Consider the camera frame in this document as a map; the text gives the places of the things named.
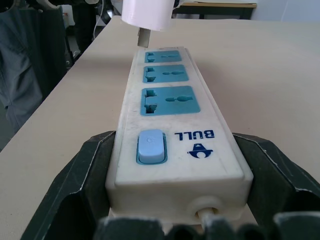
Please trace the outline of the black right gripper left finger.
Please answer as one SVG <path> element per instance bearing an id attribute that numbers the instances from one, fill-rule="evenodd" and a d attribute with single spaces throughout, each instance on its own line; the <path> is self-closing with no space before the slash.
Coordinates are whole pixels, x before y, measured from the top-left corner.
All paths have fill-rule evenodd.
<path id="1" fill-rule="evenodd" d="M 24 240 L 91 240 L 109 214 L 105 180 L 116 132 L 85 141 L 58 173 L 22 234 Z"/>

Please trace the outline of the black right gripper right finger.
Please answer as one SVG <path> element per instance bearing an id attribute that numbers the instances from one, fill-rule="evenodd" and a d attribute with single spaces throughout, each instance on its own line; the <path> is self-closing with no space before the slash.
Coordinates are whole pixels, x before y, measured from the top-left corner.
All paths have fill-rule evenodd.
<path id="1" fill-rule="evenodd" d="M 320 238 L 320 184 L 273 142 L 233 134 L 252 173 L 247 204 L 270 240 Z"/>

